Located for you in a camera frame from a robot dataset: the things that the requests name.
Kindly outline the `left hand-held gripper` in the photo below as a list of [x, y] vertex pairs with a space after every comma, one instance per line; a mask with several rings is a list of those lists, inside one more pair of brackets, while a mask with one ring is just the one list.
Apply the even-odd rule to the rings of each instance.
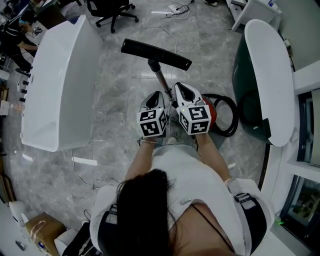
[[164, 96], [161, 91], [155, 91], [147, 96], [136, 114], [139, 132], [143, 138], [166, 136], [168, 119], [166, 115]]

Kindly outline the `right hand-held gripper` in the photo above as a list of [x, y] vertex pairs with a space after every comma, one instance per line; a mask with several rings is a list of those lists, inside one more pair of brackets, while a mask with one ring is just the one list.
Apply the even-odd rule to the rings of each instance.
[[178, 121], [190, 136], [208, 133], [211, 124], [209, 105], [194, 87], [177, 82], [174, 85]]

